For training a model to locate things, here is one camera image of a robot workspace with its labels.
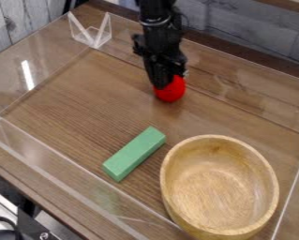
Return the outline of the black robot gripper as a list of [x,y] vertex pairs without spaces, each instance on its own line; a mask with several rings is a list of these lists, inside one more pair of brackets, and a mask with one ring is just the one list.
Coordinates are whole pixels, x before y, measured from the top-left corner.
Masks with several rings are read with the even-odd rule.
[[189,74],[189,58],[181,50],[183,24],[142,22],[142,27],[143,33],[131,36],[132,50],[143,58],[151,84],[162,90],[173,76],[186,79]]

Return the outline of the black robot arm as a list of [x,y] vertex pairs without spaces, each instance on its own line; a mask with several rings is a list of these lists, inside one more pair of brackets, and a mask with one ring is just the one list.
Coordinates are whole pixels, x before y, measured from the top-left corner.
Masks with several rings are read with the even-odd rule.
[[189,58],[181,50],[183,38],[182,12],[177,0],[135,0],[139,7],[142,34],[134,34],[132,51],[143,58],[150,82],[164,89],[175,76],[186,74]]

